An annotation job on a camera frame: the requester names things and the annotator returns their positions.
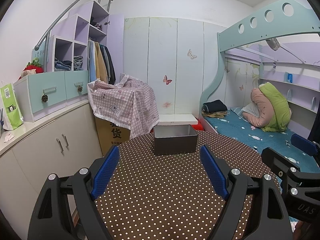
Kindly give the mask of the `cardboard box with characters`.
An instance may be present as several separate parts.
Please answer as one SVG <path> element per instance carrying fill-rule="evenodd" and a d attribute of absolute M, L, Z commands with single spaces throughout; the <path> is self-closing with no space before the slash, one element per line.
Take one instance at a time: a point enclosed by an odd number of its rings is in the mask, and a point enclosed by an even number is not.
<path fill-rule="evenodd" d="M 106 155 L 112 146 L 119 146 L 130 139 L 129 129 L 118 127 L 114 123 L 97 117 L 95 117 L 95 124 L 103 155 Z"/>

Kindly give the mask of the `mint bunk bed frame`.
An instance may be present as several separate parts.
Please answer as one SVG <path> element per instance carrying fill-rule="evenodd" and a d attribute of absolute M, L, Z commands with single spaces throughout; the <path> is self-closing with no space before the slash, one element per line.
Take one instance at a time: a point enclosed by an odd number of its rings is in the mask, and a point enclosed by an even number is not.
<path fill-rule="evenodd" d="M 305 41 L 319 35 L 319 18 L 295 0 L 279 0 L 244 18 L 217 35 L 217 75 L 202 92 L 204 104 L 220 86 L 225 52 L 242 50 L 260 57 L 259 80 L 286 88 L 297 110 L 290 128 L 308 137 L 319 109 L 319 42 Z"/>

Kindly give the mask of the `brown polka dot tablecloth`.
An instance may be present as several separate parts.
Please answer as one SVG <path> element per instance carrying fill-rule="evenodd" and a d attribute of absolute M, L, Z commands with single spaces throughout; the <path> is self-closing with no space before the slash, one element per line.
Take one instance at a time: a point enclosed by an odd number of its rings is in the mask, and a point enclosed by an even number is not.
<path fill-rule="evenodd" d="M 113 239 L 206 239 L 224 207 L 199 151 L 154 154 L 153 135 L 119 147 L 120 162 L 95 205 Z"/>

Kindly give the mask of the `mint drawer unit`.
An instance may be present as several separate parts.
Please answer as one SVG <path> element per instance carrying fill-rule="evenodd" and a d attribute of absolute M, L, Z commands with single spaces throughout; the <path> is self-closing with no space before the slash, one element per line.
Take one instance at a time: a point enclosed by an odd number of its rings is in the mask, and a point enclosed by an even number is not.
<path fill-rule="evenodd" d="M 14 83 L 25 122 L 35 122 L 87 98 L 88 71 L 61 71 L 27 75 Z"/>

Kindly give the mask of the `green white paper bag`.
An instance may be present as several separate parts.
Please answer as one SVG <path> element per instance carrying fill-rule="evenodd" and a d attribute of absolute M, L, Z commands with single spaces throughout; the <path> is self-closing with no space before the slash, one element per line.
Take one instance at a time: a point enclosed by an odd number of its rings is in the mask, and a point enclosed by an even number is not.
<path fill-rule="evenodd" d="M 23 124 L 14 86 L 9 83 L 1 87 L 1 125 L 5 131 L 13 131 Z"/>

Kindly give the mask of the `folded dark clothes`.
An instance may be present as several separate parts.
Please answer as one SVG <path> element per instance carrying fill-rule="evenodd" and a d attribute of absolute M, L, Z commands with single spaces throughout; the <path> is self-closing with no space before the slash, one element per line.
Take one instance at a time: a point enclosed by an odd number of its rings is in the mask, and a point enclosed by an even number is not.
<path fill-rule="evenodd" d="M 206 102 L 202 105 L 202 111 L 204 113 L 224 112 L 227 110 L 227 106 L 221 100 Z"/>

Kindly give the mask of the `red green plush toy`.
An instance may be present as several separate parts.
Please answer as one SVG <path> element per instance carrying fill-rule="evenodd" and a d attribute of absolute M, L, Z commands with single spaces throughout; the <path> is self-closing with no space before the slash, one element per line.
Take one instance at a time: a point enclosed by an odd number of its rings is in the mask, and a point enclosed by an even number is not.
<path fill-rule="evenodd" d="M 39 58 L 34 58 L 31 62 L 27 64 L 27 66 L 24 68 L 22 71 L 19 79 L 23 78 L 24 76 L 27 75 L 33 75 L 33 74 L 41 74 L 43 73 L 43 67 L 40 64 Z"/>

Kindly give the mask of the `blue patterned bed sheet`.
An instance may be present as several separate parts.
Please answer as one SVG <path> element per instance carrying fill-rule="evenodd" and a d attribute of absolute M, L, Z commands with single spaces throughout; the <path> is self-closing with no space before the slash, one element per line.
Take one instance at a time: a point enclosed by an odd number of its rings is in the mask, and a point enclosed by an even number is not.
<path fill-rule="evenodd" d="M 264 132 L 243 117 L 242 107 L 230 108 L 222 118 L 205 116 L 204 119 L 219 134 L 240 141 L 259 153 L 270 147 L 299 166 L 302 172 L 319 172 L 314 158 L 291 144 L 293 132 L 290 129 L 283 132 Z"/>

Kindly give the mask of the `hanging clothes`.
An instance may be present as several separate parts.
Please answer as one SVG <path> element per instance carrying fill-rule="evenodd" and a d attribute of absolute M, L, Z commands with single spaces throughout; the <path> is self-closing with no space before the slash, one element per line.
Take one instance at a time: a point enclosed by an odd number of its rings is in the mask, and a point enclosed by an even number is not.
<path fill-rule="evenodd" d="M 88 40 L 88 77 L 89 82 L 97 79 L 114 85 L 116 73 L 108 48 L 93 40 Z"/>

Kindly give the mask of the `grey metal tin box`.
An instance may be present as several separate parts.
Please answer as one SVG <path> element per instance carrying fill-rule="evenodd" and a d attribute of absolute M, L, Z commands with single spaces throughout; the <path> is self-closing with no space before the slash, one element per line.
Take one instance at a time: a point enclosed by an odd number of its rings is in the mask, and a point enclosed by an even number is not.
<path fill-rule="evenodd" d="M 196 151 L 198 133 L 191 125 L 156 126 L 153 129 L 154 154 L 175 155 Z"/>

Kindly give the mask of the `white board on stool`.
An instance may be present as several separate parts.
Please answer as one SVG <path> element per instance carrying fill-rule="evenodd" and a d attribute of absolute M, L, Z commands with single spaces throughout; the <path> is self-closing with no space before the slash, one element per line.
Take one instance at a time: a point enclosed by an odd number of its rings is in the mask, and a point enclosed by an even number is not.
<path fill-rule="evenodd" d="M 198 120 L 192 114 L 160 114 L 158 125 L 196 125 Z"/>

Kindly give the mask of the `beige low cabinet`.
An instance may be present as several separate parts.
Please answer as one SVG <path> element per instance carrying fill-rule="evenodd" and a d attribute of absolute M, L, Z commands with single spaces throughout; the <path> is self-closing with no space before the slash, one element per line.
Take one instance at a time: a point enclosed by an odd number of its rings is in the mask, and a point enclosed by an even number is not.
<path fill-rule="evenodd" d="M 26 136 L 1 157 L 1 211 L 25 237 L 38 194 L 51 173 L 73 175 L 102 155 L 89 104 Z"/>

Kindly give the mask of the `purple stair shelf unit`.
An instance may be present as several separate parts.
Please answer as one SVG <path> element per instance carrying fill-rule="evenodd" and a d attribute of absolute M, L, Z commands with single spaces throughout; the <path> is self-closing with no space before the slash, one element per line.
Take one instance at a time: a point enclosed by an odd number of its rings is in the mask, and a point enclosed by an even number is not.
<path fill-rule="evenodd" d="M 54 59 L 71 61 L 76 55 L 87 57 L 88 40 L 106 46 L 111 54 L 116 83 L 123 72 L 124 15 L 109 14 L 97 1 L 90 1 L 74 7 L 63 16 L 49 33 L 31 58 L 46 63 L 45 72 L 54 71 Z"/>

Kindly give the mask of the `green plush pillow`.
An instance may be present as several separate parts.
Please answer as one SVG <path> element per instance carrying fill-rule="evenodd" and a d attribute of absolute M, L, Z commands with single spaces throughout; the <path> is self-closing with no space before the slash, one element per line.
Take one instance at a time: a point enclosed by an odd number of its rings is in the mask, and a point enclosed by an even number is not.
<path fill-rule="evenodd" d="M 291 120 L 291 109 L 288 101 L 272 83 L 267 82 L 259 86 L 260 91 L 272 105 L 274 115 L 270 122 L 262 128 L 264 132 L 284 132 Z"/>

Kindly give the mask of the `pink checkered cloth cover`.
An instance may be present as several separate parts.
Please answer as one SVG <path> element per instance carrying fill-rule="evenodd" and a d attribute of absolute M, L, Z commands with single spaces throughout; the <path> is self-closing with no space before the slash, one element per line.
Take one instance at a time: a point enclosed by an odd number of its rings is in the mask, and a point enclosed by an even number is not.
<path fill-rule="evenodd" d="M 159 123 L 156 97 L 145 82 L 121 75 L 111 85 L 99 79 L 87 84 L 88 100 L 95 117 L 130 130 L 130 137 L 150 133 Z"/>

